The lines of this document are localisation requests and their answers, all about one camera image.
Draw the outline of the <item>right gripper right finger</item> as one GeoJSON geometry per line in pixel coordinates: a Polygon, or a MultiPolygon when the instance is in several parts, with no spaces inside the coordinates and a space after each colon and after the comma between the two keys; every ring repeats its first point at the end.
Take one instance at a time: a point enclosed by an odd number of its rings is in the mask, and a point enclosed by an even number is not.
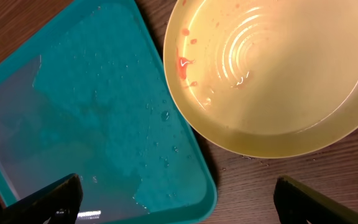
{"type": "Polygon", "coordinates": [[[281,223],[358,223],[357,212],[287,175],[277,179],[273,202],[281,223]]]}

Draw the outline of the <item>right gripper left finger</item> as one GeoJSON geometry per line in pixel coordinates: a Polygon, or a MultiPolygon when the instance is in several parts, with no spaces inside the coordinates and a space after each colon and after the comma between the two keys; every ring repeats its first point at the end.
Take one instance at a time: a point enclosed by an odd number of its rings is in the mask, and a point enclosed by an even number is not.
{"type": "Polygon", "coordinates": [[[69,174],[5,208],[0,223],[74,223],[83,199],[77,174],[69,174]]]}

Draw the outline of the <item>yellow plate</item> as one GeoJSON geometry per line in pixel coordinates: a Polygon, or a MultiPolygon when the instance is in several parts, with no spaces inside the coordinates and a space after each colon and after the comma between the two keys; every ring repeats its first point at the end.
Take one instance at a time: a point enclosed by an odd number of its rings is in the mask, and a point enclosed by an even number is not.
{"type": "Polygon", "coordinates": [[[215,145],[314,152],[358,128],[358,1],[178,1],[163,66],[178,110],[215,145]]]}

